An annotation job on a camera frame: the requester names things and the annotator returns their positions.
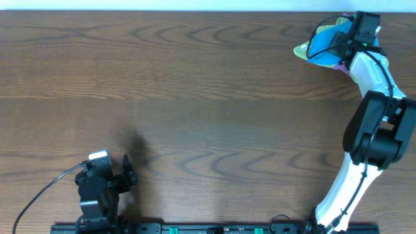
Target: tabletop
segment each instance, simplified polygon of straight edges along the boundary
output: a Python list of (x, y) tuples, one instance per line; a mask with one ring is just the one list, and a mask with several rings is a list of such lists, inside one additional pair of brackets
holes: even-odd
[[(3, 11), (0, 233), (55, 177), (107, 148), (139, 178), (120, 200), (133, 221), (305, 219), (342, 161), (361, 95), (341, 71), (293, 48), (333, 12)], [(415, 14), (382, 14), (380, 44), (416, 98)], [(74, 171), (23, 215), (48, 233), (81, 215)], [(368, 189), (352, 221), (416, 228), (416, 139)]]

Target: blue cloth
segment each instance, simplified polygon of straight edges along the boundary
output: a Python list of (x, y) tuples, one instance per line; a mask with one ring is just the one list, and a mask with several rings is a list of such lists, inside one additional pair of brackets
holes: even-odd
[[(332, 38), (337, 32), (347, 33), (351, 28), (352, 22), (347, 21), (340, 25), (336, 25), (329, 29), (326, 29), (318, 34), (312, 40), (311, 48), (309, 49), (309, 55), (314, 55), (315, 53), (322, 51), (330, 46)], [(374, 42), (375, 46), (378, 46), (378, 40)], [(307, 62), (318, 64), (318, 65), (337, 65), (341, 61), (341, 58), (332, 55), (329, 52), (323, 52), (311, 59), (308, 59)]]

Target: wooden table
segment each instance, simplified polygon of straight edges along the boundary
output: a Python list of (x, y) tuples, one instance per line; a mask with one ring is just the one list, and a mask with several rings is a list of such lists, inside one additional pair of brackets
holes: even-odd
[[(53, 178), (110, 149), (140, 178), (120, 213), (165, 222), (305, 219), (343, 161), (361, 96), (340, 71), (293, 54), (334, 13), (0, 14), (0, 233)], [(380, 41), (416, 98), (416, 15), (382, 14)], [(18, 233), (81, 215), (73, 172), (25, 213)], [(416, 140), (352, 220), (416, 228)]]

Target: white wall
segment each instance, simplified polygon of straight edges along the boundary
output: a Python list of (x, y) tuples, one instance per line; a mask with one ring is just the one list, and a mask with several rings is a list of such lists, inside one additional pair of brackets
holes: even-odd
[(416, 0), (0, 0), (0, 9), (416, 12)]

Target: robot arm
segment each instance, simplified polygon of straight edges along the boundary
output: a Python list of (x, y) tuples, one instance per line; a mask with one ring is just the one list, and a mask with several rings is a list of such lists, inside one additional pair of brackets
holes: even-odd
[[(362, 51), (367, 44), (363, 45), (354, 40), (360, 26), (366, 24), (367, 20), (366, 13), (358, 14), (361, 14), (361, 17), (354, 18), (352, 29), (345, 35), (345, 38), (349, 38), (350, 44), (357, 46), (349, 48), (349, 51), (340, 48), (334, 53), (343, 59), (350, 73), (355, 76), (363, 101), (345, 131), (344, 162), (329, 193), (315, 209), (315, 228), (312, 233), (347, 230), (350, 216), (364, 192), (383, 169), (401, 158), (415, 126), (416, 102), (406, 99), (398, 89), (387, 69), (388, 60), (382, 49), (371, 48), (379, 53)], [(371, 25), (371, 28), (375, 29), (377, 26), (378, 21)], [(383, 121), (393, 126), (392, 129), (377, 126), (377, 119), (381, 115)], [(371, 140), (371, 133), (375, 127), (376, 134), (374, 140)]]

